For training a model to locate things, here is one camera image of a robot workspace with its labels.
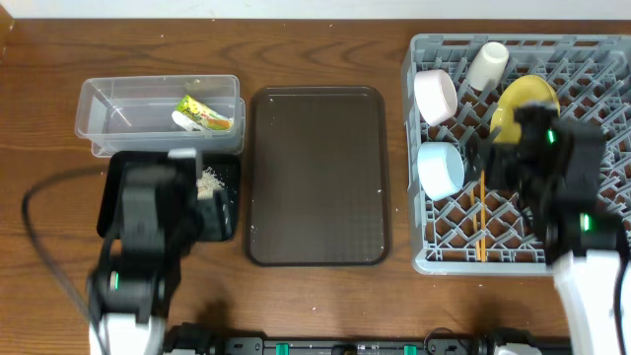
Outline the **wooden chopstick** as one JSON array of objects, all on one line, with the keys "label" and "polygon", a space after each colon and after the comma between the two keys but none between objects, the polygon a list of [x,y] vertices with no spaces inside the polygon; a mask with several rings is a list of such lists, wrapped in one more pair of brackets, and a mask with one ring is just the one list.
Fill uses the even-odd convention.
[{"label": "wooden chopstick", "polygon": [[482,230],[482,238],[480,240],[480,260],[481,262],[487,262],[487,247],[486,247],[486,186],[485,186],[485,172],[481,172],[480,176],[480,203],[481,203],[481,222],[480,227]]},{"label": "wooden chopstick", "polygon": [[[471,207],[472,208],[475,207],[476,198],[475,198],[475,191],[474,191],[474,189],[472,189],[471,192],[470,192],[469,200],[470,200]],[[477,222],[477,214],[476,213],[474,213],[473,216],[472,216],[472,224],[473,224],[473,232],[474,232],[474,234],[476,234],[478,232],[478,222]],[[482,261],[480,241],[476,241],[475,242],[475,254],[476,254],[476,260],[477,261]]]}]

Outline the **rice grains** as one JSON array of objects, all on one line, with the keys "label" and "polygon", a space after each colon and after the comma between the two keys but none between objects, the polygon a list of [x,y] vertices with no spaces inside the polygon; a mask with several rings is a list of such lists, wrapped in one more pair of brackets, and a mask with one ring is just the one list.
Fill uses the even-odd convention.
[{"label": "rice grains", "polygon": [[218,191],[225,189],[225,184],[219,179],[212,168],[202,171],[201,178],[197,180],[197,198],[211,199]]}]

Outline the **yellow plate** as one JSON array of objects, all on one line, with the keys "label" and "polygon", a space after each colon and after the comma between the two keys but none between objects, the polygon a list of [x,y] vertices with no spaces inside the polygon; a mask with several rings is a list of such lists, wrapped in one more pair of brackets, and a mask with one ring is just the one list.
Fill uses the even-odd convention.
[{"label": "yellow plate", "polygon": [[520,141],[522,129],[515,122],[514,113],[528,104],[550,104],[560,112],[558,96],[544,79],[536,75],[523,76],[504,91],[492,114],[490,132],[499,128],[494,143],[517,144]]}]

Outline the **blue bowl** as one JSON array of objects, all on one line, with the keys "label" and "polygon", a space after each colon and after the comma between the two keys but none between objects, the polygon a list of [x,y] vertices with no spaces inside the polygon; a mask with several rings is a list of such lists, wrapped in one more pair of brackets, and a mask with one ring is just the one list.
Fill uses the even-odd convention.
[{"label": "blue bowl", "polygon": [[464,165],[458,149],[447,142],[425,142],[417,157],[420,183],[432,200],[441,200],[462,190]]}]

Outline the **pink bowl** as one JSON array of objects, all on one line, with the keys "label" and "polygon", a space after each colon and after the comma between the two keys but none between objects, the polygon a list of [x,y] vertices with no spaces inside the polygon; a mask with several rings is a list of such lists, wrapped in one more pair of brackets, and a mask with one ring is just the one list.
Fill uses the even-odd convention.
[{"label": "pink bowl", "polygon": [[456,88],[451,77],[444,70],[416,73],[414,97],[420,115],[430,126],[439,125],[456,113]]}]

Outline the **white cup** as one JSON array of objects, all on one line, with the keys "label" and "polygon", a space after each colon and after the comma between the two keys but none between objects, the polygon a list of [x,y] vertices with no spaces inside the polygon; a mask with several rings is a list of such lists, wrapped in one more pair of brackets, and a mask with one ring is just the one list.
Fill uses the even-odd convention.
[{"label": "white cup", "polygon": [[504,44],[497,41],[485,43],[466,72],[465,79],[470,87],[477,91],[488,87],[495,89],[500,84],[509,56]]}]

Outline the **green snack wrapper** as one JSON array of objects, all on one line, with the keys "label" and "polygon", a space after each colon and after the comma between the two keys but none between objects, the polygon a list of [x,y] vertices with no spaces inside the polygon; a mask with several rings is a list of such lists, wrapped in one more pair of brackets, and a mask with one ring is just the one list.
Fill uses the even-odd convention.
[{"label": "green snack wrapper", "polygon": [[175,107],[172,120],[186,131],[228,131],[234,120],[218,113],[191,96],[185,96]]}]

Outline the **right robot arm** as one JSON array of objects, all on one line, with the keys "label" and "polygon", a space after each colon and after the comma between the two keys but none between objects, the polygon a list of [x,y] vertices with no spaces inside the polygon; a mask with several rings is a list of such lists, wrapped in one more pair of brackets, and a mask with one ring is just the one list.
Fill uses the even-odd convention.
[{"label": "right robot arm", "polygon": [[630,246],[622,218],[597,205],[605,142],[594,125],[548,103],[514,111],[515,143],[498,129],[466,146],[468,180],[511,190],[543,244],[576,354],[630,351]]}]

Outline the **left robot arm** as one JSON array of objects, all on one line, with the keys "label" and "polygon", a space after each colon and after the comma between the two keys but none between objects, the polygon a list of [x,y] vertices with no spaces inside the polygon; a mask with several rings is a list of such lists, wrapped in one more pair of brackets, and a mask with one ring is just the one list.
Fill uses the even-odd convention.
[{"label": "left robot arm", "polygon": [[97,225],[104,244],[88,278],[93,354],[222,354],[207,327],[167,327],[181,261],[197,243],[224,242],[239,216],[238,157],[120,151],[109,161]]}]

